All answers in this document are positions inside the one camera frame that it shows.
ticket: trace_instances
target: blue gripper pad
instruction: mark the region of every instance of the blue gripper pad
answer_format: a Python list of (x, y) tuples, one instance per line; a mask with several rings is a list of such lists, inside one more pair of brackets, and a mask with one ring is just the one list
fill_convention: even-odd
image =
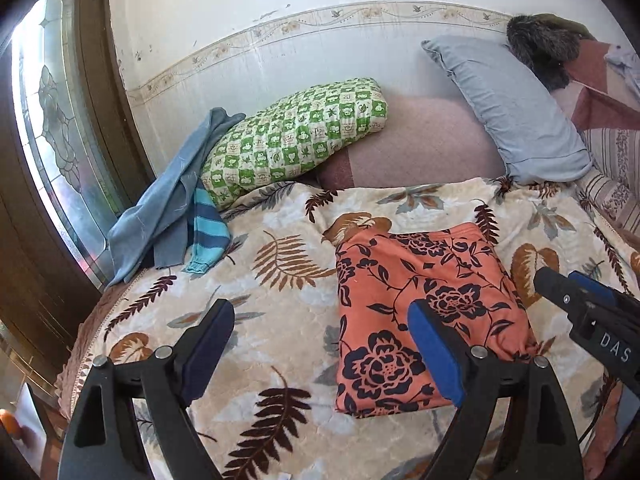
[[(214, 304), (211, 309), (213, 310), (216, 307), (217, 305)], [(231, 303), (224, 300), (224, 304), (220, 306), (218, 312), (215, 314), (211, 312), (210, 314), (214, 316), (214, 319), (210, 320), (210, 324), (196, 343), (188, 361), (185, 362), (182, 368), (182, 391), (180, 396), (187, 406), (193, 400), (199, 399), (204, 395), (211, 376), (222, 357), (222, 352), (225, 351), (226, 343), (234, 330), (236, 314)], [(207, 317), (201, 322), (209, 321)]]
[(459, 408), (465, 400), (460, 365), (417, 303), (409, 305), (407, 325), (440, 394)]
[(569, 274), (568, 278), (572, 280), (572, 282), (575, 282), (580, 288), (584, 288), (589, 293), (593, 294), (594, 297), (597, 298), (598, 302), (603, 306), (615, 306), (616, 297), (608, 286), (605, 286), (596, 280), (592, 280), (576, 270)]

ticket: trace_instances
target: floral bedspread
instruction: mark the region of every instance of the floral bedspread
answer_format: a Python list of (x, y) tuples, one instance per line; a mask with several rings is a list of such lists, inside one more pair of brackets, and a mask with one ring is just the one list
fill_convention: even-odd
[[(638, 296), (632, 267), (640, 255), (577, 193), (570, 185), (521, 188), (480, 178), (391, 190), (325, 192), (294, 183), (255, 190), (226, 213), (234, 239), (206, 275), (175, 268), (134, 279), (89, 346), (72, 405), (94, 356), (144, 359), (174, 344), (217, 298), (227, 298), (236, 328), (205, 395), (190, 407), (225, 478), (417, 479), (454, 410), (366, 419), (334, 410), (340, 338), (334, 246), (371, 227), (400, 234), (474, 222), (513, 277), (538, 351), (551, 361), (581, 434), (603, 368), (570, 341), (566, 315), (535, 293), (532, 279), (541, 266), (581, 270)], [(143, 402), (136, 413), (156, 478), (170, 478)], [(484, 457), (495, 451), (505, 413), (501, 403)], [(477, 478), (486, 477), (487, 463), (479, 462)]]

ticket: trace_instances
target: striped fabric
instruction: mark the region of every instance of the striped fabric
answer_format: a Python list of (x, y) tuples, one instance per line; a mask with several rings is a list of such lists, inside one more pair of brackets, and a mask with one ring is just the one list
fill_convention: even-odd
[(191, 261), (183, 271), (204, 274), (223, 257), (231, 237), (201, 179), (196, 184), (193, 201), (193, 248)]
[(609, 178), (597, 168), (591, 168), (577, 184), (612, 225), (640, 234), (640, 204), (625, 184)]
[(598, 169), (640, 196), (640, 131), (628, 128), (591, 128), (582, 133)]

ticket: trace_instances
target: floral wall border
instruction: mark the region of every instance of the floral wall border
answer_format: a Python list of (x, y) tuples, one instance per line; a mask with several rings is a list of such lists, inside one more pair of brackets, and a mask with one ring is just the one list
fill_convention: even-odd
[(505, 33), (508, 14), (441, 2), (365, 2), (307, 10), (227, 36), (184, 58), (140, 88), (127, 91), (132, 106), (143, 105), (190, 76), (256, 47), (324, 30), (398, 23), (445, 23)]

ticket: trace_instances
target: folded orange fabric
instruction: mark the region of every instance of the folded orange fabric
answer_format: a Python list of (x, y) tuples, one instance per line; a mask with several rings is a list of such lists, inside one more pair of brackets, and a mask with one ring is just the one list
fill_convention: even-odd
[(450, 404), (406, 325), (417, 299), (426, 298), (469, 346), (487, 346), (507, 361), (536, 352), (515, 285), (475, 224), (399, 235), (363, 230), (336, 248), (336, 260), (339, 412), (390, 415)]

